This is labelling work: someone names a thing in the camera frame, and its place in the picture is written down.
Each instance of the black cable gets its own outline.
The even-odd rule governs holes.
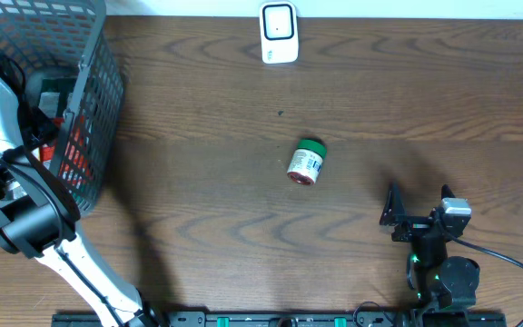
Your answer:
[[[495,256],[498,259],[501,259],[501,260],[503,260],[505,262],[508,262],[508,263],[512,263],[512,264],[516,265],[517,267],[523,269],[523,263],[519,262],[518,260],[512,259],[512,258],[510,258],[510,257],[508,257],[508,256],[506,256],[504,254],[497,253],[497,252],[492,251],[490,249],[486,249],[484,247],[481,247],[481,246],[478,246],[478,245],[475,245],[475,244],[472,244],[472,243],[468,243],[468,242],[459,240],[457,237],[455,237],[455,235],[450,233],[447,230],[447,228],[445,228],[444,224],[445,224],[445,222],[443,222],[443,218],[441,216],[439,216],[439,228],[443,232],[443,234],[447,235],[451,239],[451,241],[453,241],[455,243],[458,243],[458,244],[461,244],[461,245],[464,245],[464,246],[467,246],[468,248],[471,248],[473,250],[479,251],[481,253],[493,255],[493,256]],[[516,325],[516,327],[522,327],[522,326],[523,326],[523,319]]]
[[[96,295],[96,297],[98,297],[98,299],[100,300],[100,302],[102,304],[104,304],[104,306],[106,306],[106,309],[108,310],[108,312],[110,313],[111,316],[113,316],[114,318],[114,321],[116,322],[116,324],[118,325],[118,327],[124,327],[124,324],[123,322],[120,320],[120,317],[118,317],[118,315],[116,314],[116,311],[114,310],[114,307],[112,305],[110,305],[110,303],[108,302],[108,300],[106,300],[106,297],[102,296],[102,294],[100,293],[100,291],[98,291],[94,285],[92,285],[91,282],[88,281],[88,279],[86,279],[86,277],[78,270],[78,268],[74,265],[74,263],[72,263],[72,261],[70,260],[70,258],[68,258],[68,254],[66,253],[63,253],[59,250],[55,250],[56,253],[58,253],[58,255],[60,256],[60,258],[62,258],[62,260],[68,265],[68,267],[70,267],[70,269],[72,269],[72,271],[74,272],[74,274],[78,277],[78,279],[80,279],[80,281],[92,292],[94,293],[94,295]]]
[[[298,327],[298,321],[293,319],[293,318],[288,318],[288,317],[281,317],[278,322],[276,322],[276,327],[281,327],[281,325],[286,322],[286,321],[290,321],[290,322],[293,322],[292,326],[293,327]]]
[[[0,164],[7,170],[14,172],[14,173],[18,174],[19,176],[21,176],[22,178],[24,178],[28,183],[30,183],[33,187],[35,187],[44,196],[44,198],[47,200],[47,202],[50,203],[50,205],[52,206],[52,209],[54,210],[57,221],[58,221],[58,238],[55,240],[55,244],[54,244],[54,248],[57,249],[60,246],[60,243],[62,242],[62,240],[64,239],[64,220],[63,220],[62,215],[60,214],[61,211],[60,211],[60,208],[58,207],[57,203],[55,203],[55,201],[52,200],[52,196],[50,195],[50,193],[47,192],[45,190],[45,188],[42,185],[40,185],[40,183],[38,183],[31,176],[29,176],[28,174],[22,172],[21,170],[13,167],[10,163],[5,161],[1,157],[0,157]]]
[[[358,321],[358,316],[359,316],[359,312],[360,312],[360,309],[362,309],[363,306],[365,306],[366,304],[373,304],[375,305],[377,308],[379,308],[379,310],[382,312],[382,314],[385,316],[385,318],[390,322],[392,323],[393,326],[395,326],[395,321],[392,320],[388,314],[382,310],[382,308],[380,308],[380,305],[376,302],[373,302],[373,301],[365,301],[361,304],[359,304],[359,306],[356,308],[356,310],[354,311],[354,313],[352,314],[352,321],[354,322],[354,324],[356,325],[356,327],[362,327],[361,324],[359,324],[359,321]]]

